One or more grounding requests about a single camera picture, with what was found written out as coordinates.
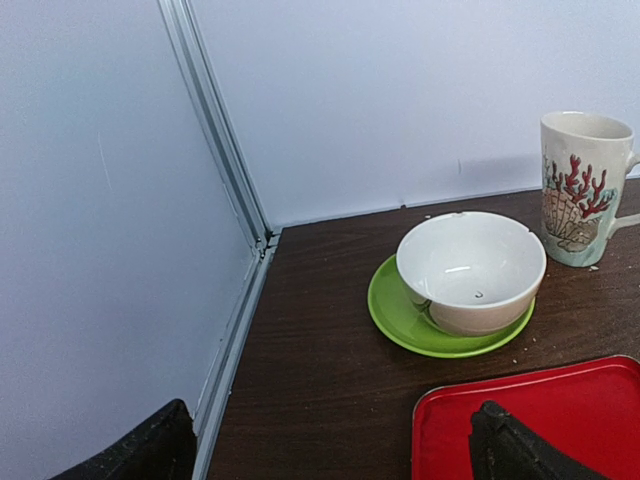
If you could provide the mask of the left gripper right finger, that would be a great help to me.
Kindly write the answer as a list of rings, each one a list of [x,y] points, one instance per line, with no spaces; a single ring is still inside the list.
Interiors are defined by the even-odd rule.
[[[471,416],[469,452],[475,479],[602,479],[494,401]]]

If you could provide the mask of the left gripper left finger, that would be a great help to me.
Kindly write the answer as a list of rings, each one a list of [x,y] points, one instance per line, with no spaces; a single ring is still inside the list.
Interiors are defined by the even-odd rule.
[[[195,460],[193,420],[184,401],[173,399],[111,446],[56,478],[190,479]]]

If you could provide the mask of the red tin lid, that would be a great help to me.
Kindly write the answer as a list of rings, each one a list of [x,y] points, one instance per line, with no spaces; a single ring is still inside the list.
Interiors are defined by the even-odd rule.
[[[412,478],[472,478],[471,416],[488,400],[606,477],[638,478],[639,362],[623,355],[428,391],[413,412]]]

